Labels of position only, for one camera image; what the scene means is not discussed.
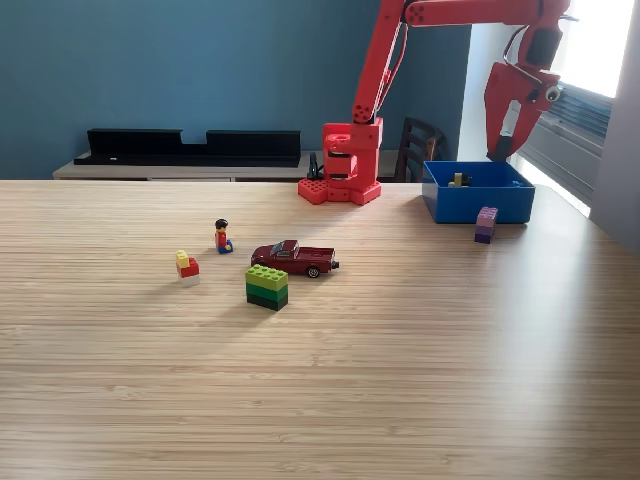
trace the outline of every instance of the toy car wheel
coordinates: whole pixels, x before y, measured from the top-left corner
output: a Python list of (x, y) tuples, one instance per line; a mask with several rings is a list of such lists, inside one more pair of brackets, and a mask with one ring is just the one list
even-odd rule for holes
[(307, 275), (311, 278), (318, 278), (320, 276), (320, 270), (316, 267), (309, 267), (307, 268)]

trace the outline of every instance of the green lego brick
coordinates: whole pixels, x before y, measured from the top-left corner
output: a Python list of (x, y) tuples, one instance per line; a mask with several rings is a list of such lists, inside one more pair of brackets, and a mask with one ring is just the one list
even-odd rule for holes
[(289, 296), (285, 295), (277, 302), (274, 300), (269, 300), (266, 298), (259, 297), (257, 295), (247, 294), (247, 302), (252, 303), (253, 305), (258, 305), (259, 307), (268, 308), (270, 310), (282, 310), (287, 303), (289, 303)]
[(258, 297), (277, 302), (278, 300), (282, 299), (282, 297), (286, 297), (287, 295), (289, 295), (289, 286), (285, 285), (280, 290), (269, 290), (267, 288), (247, 283), (247, 295), (256, 295)]
[(254, 265), (247, 270), (244, 278), (248, 284), (257, 285), (267, 290), (277, 291), (289, 284), (289, 275), (286, 272), (281, 272), (275, 268), (261, 267), (259, 265)]

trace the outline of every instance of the black shelf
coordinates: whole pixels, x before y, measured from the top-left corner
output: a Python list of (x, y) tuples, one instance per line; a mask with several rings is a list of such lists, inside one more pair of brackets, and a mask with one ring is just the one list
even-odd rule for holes
[(75, 165), (281, 167), (300, 163), (299, 131), (210, 130), (206, 144), (184, 144), (182, 130), (87, 132), (91, 154)]

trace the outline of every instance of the white wall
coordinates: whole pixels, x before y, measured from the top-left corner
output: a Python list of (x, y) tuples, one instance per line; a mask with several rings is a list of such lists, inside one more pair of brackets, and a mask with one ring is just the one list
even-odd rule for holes
[(638, 253), (640, 253), (639, 79), (640, 7), (636, 3), (594, 191), (591, 219), (622, 245)]
[(474, 25), (467, 65), (467, 81), (462, 106), (458, 161), (486, 160), (487, 134), (484, 91), (491, 67), (502, 62), (504, 47), (511, 38), (513, 27), (502, 24)]

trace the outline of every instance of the red pickup truck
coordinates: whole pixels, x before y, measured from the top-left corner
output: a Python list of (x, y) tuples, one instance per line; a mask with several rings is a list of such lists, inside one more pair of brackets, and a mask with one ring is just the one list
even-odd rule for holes
[(264, 265), (287, 273), (306, 273), (317, 278), (340, 264), (334, 261), (333, 248), (300, 247), (297, 240), (259, 247), (251, 255), (251, 265)]

